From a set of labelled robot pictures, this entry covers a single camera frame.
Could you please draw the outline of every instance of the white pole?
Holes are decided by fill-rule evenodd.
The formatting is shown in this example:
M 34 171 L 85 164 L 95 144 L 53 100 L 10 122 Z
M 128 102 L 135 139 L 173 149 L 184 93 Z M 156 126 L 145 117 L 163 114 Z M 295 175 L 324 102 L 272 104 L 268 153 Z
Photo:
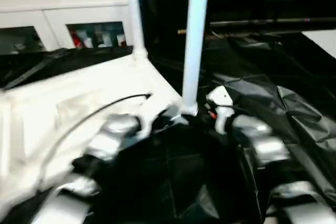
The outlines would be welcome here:
M 207 0 L 189 0 L 187 38 L 183 77 L 183 107 L 185 113 L 197 113 L 197 88 L 201 67 Z
M 133 31 L 133 55 L 135 58 L 144 58 L 147 56 L 143 40 L 143 30 L 141 23 L 139 0 L 128 0 Z

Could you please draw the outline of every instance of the black cable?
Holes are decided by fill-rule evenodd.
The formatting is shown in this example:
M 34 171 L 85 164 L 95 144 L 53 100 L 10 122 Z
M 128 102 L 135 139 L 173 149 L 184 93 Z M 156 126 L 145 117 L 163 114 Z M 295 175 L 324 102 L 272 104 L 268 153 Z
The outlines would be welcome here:
M 66 56 L 67 55 L 66 51 L 67 51 L 66 49 L 57 49 L 56 51 L 48 55 L 48 57 L 46 57 L 41 62 L 39 62 L 37 65 L 28 69 L 26 72 L 21 74 L 16 79 L 10 81 L 5 87 L 3 87 L 3 89 L 8 90 L 8 89 L 12 89 L 12 88 L 19 86 L 20 84 L 22 84 L 22 82 L 26 81 L 29 77 L 33 76 L 37 72 L 40 72 L 41 70 L 50 66 L 50 64 L 54 63 L 55 60 Z
M 38 182 L 37 182 L 37 190 L 39 190 L 39 188 L 41 187 L 42 183 L 43 183 L 43 179 L 45 177 L 45 173 L 46 173 L 46 168 L 47 165 L 49 164 L 49 162 L 52 160 L 52 158 L 54 157 L 57 149 L 61 146 L 61 144 L 63 143 L 63 141 L 76 129 L 78 128 L 82 123 L 84 123 L 87 119 L 90 119 L 92 116 L 96 115 L 97 113 L 99 113 L 100 111 L 106 109 L 109 106 L 112 106 L 116 103 L 122 102 L 124 100 L 130 99 L 130 98 L 135 98 L 135 97 L 146 97 L 146 99 L 148 99 L 149 97 L 151 97 L 152 94 L 135 94 L 135 95 L 130 95 L 128 97 L 124 97 L 121 99 L 118 99 L 116 101 L 113 101 L 107 105 L 104 105 L 103 107 L 100 107 L 99 109 L 95 110 L 94 112 L 92 112 L 91 114 L 85 116 L 82 120 L 80 120 L 78 123 L 76 123 L 73 127 L 71 127 L 55 144 L 54 146 L 50 149 L 47 157 L 44 159 L 43 163 L 42 163 L 42 167 L 41 167 L 41 171 L 38 177 Z
M 226 108 L 231 108 L 235 111 L 239 111 L 240 113 L 242 114 L 245 114 L 245 115 L 251 115 L 251 113 L 249 113 L 247 110 L 244 110 L 240 107 L 237 107 L 237 106 L 234 106 L 234 105 L 217 105 L 216 104 L 216 107 L 226 107 Z

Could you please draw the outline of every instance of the black plastic sheet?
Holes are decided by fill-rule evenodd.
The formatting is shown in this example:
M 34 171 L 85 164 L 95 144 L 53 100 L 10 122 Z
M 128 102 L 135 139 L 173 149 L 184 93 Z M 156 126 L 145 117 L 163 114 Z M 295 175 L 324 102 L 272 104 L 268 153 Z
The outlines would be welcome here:
M 178 73 L 182 75 L 181 61 L 169 63 L 154 56 L 153 62 L 172 84 Z M 334 58 L 302 34 L 228 38 L 206 45 L 199 88 L 201 100 L 224 85 L 236 105 L 267 122 L 332 207 L 336 206 L 335 66 Z
M 8 90 L 132 53 L 127 48 L 58 49 L 0 57 L 0 87 Z

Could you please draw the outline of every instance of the shelf item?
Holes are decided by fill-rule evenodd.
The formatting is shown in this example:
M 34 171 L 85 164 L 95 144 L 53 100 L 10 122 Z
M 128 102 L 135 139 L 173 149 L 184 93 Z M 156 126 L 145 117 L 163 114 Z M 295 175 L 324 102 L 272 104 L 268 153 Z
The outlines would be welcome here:
M 67 25 L 72 36 L 72 41 L 75 47 L 81 47 L 73 34 L 76 34 L 78 39 L 85 47 L 126 47 L 124 29 L 122 22 L 108 22 L 95 24 L 72 24 Z
M 93 47 L 104 46 L 103 35 L 106 36 L 107 33 L 110 34 L 113 47 L 118 44 L 117 35 L 121 34 L 125 36 L 126 45 L 133 45 L 130 13 L 127 6 L 46 10 L 44 15 L 62 48 L 76 47 L 71 31 L 77 33 L 84 45 L 88 43 Z

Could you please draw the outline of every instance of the white cabinet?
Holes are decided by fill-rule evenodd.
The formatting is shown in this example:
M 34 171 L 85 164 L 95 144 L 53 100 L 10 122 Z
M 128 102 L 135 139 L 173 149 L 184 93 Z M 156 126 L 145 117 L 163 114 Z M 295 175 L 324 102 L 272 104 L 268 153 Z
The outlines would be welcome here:
M 115 22 L 121 24 L 126 44 L 132 45 L 128 0 L 0 0 L 0 35 L 4 29 L 30 27 L 46 51 L 75 48 L 70 26 Z

